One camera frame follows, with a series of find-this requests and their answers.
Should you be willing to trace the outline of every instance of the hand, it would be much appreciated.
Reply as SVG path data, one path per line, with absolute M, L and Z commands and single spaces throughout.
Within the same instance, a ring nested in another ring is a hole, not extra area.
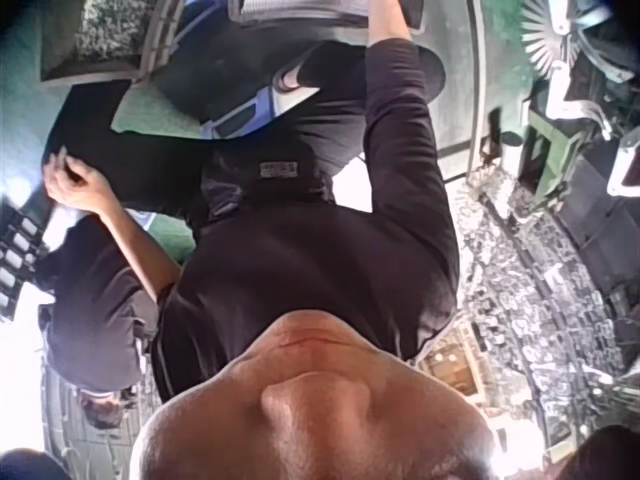
M 77 180 L 69 176 L 65 166 L 78 177 Z M 119 205 L 107 179 L 82 160 L 69 157 L 64 147 L 58 155 L 49 156 L 49 163 L 44 167 L 44 185 L 56 202 L 97 215 Z

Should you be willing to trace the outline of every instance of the black pants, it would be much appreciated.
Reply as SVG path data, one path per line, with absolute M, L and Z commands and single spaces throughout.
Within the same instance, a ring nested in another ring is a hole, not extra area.
M 302 85 L 321 90 L 269 125 L 232 140 L 116 133 L 111 122 L 129 82 L 76 86 L 44 159 L 65 145 L 109 179 L 126 207 L 184 218 L 196 230 L 265 198 L 326 199 L 331 177 L 363 149 L 364 56 L 364 47 L 322 44 L 299 74 Z M 421 50 L 420 57 L 431 101 L 444 88 L 444 67 L 430 50 Z M 295 163 L 295 178 L 265 181 L 260 168 L 270 162 Z

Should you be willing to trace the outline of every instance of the wrist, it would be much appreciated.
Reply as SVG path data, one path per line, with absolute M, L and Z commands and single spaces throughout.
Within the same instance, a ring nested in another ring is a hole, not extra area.
M 100 205 L 96 211 L 94 212 L 102 223 L 108 223 L 113 218 L 121 215 L 122 213 L 126 213 L 124 207 L 117 200 L 112 200 L 109 202 L 105 202 L 104 205 Z

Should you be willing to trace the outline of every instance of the white light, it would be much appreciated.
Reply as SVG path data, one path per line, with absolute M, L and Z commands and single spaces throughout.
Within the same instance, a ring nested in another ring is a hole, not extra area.
M 366 164 L 354 158 L 338 175 L 333 177 L 333 194 L 342 207 L 362 212 L 373 211 L 371 181 Z
M 22 208 L 31 195 L 31 184 L 24 178 L 12 178 L 7 182 L 5 194 L 15 207 Z
M 613 377 L 611 375 L 607 375 L 606 373 L 600 375 L 599 380 L 603 385 L 613 385 Z
M 508 477 L 519 470 L 541 469 L 545 446 L 538 425 L 531 420 L 509 420 L 504 428 L 507 451 L 498 447 L 494 452 L 491 459 L 494 473 Z
M 38 305 L 50 295 L 26 283 L 20 293 L 13 323 L 0 323 L 0 452 L 14 448 L 44 450 L 42 428 L 42 335 Z

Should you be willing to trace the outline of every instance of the metal frame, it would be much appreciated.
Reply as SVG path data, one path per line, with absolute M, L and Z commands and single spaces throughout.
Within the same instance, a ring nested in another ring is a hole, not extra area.
M 260 12 L 260 13 L 242 13 L 242 8 L 244 6 L 244 2 L 245 0 L 229 0 L 229 18 L 236 23 L 239 24 L 252 24 L 252 23 L 259 23 L 259 22 L 269 22 L 269 21 L 276 21 L 276 20 L 293 20 L 293 19 L 297 19 L 297 20 L 327 20 L 327 21 L 334 21 L 334 22 L 340 22 L 342 24 L 346 24 L 349 25 L 351 24 L 363 24 L 363 22 L 366 22 L 366 19 L 368 17 L 368 1 L 354 1 L 351 0 L 348 3 L 351 3 L 352 5 L 358 5 L 358 3 L 360 3 L 360 12 L 356 13 L 355 10 L 358 9 L 354 9 L 354 12 L 338 12 L 338 11 L 330 11 L 330 10 L 323 10 L 321 8 L 316 8 L 316 9 L 295 9 L 292 8 L 291 10 L 286 12 L 286 15 L 282 12 L 282 10 L 274 10 L 272 12 Z M 420 20 L 420 25 L 418 26 L 418 28 L 411 28 L 410 30 L 412 33 L 414 34 L 420 34 L 422 32 L 424 32 L 425 28 L 426 28 L 426 19 L 427 19 L 427 14 L 423 13 L 422 15 L 422 19 Z
M 185 0 L 157 1 L 145 36 L 140 62 L 137 65 L 118 60 L 87 65 L 86 67 L 88 68 L 85 68 L 87 71 L 82 72 L 83 67 L 79 64 L 77 69 L 68 67 L 73 73 L 65 75 L 57 72 L 58 76 L 55 77 L 51 76 L 51 73 L 56 72 L 60 66 L 50 72 L 45 73 L 42 71 L 42 45 L 44 41 L 42 27 L 44 19 L 41 4 L 37 13 L 38 65 L 36 67 L 37 71 L 40 72 L 40 82 L 47 87 L 54 87 L 114 80 L 140 81 L 144 79 L 154 70 L 166 65 L 168 62 L 184 4 Z
M 628 186 L 624 184 L 639 148 L 640 127 L 636 127 L 622 137 L 620 141 L 618 155 L 616 156 L 611 178 L 609 179 L 609 185 L 607 186 L 609 195 L 614 197 L 640 197 L 640 185 Z

